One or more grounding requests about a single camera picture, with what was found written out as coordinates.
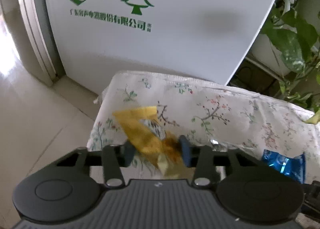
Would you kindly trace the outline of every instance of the floral cloth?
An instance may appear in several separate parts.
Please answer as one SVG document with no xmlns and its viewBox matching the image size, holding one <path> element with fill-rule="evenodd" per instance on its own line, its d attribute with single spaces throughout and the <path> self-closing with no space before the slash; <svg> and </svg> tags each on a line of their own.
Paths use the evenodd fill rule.
<svg viewBox="0 0 320 229">
<path fill-rule="evenodd" d="M 313 113 L 291 103 L 199 79 L 132 71 L 117 73 L 103 98 L 87 145 L 92 151 L 126 141 L 114 111 L 157 105 L 159 122 L 176 136 L 196 145 L 233 144 L 258 159 L 264 149 L 288 157 L 305 152 L 306 183 L 320 180 L 320 126 L 303 123 Z M 159 173 L 135 158 L 124 177 Z"/>
</svg>

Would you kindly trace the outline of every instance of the crumpled yellow wrapper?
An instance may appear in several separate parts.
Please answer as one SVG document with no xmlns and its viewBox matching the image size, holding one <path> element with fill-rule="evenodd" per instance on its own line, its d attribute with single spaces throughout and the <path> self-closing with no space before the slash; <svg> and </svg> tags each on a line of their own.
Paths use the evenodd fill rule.
<svg viewBox="0 0 320 229">
<path fill-rule="evenodd" d="M 192 178 L 193 170 L 184 166 L 176 136 L 159 125 L 156 106 L 116 111 L 113 115 L 131 144 L 165 178 Z"/>
</svg>

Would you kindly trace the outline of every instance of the blue plastic bag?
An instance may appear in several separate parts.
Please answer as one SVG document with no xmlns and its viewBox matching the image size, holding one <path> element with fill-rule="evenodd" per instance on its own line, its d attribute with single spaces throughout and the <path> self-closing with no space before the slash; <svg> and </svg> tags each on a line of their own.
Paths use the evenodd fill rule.
<svg viewBox="0 0 320 229">
<path fill-rule="evenodd" d="M 278 152 L 264 150 L 261 160 L 285 176 L 301 184 L 304 183 L 306 177 L 306 158 L 304 153 L 294 158 L 288 158 Z"/>
</svg>

